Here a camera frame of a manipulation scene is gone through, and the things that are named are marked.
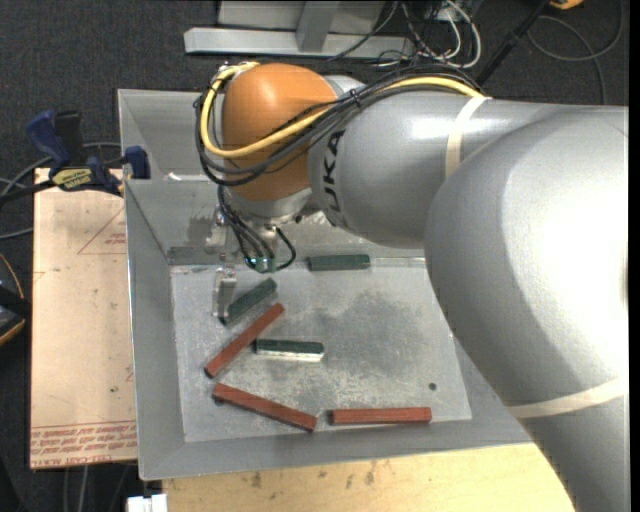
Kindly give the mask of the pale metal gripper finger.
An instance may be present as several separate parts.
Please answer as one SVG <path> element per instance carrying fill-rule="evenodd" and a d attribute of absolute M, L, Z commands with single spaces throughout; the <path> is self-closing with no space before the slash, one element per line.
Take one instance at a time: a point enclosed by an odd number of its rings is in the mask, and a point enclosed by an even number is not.
<path fill-rule="evenodd" d="M 234 268 L 223 268 L 216 272 L 216 316 L 220 320 L 226 320 L 229 316 L 228 310 L 233 300 L 237 282 Z"/>
<path fill-rule="evenodd" d="M 220 250 L 226 244 L 227 226 L 226 218 L 220 208 L 214 210 L 209 234 L 205 237 L 205 251 L 214 252 Z"/>

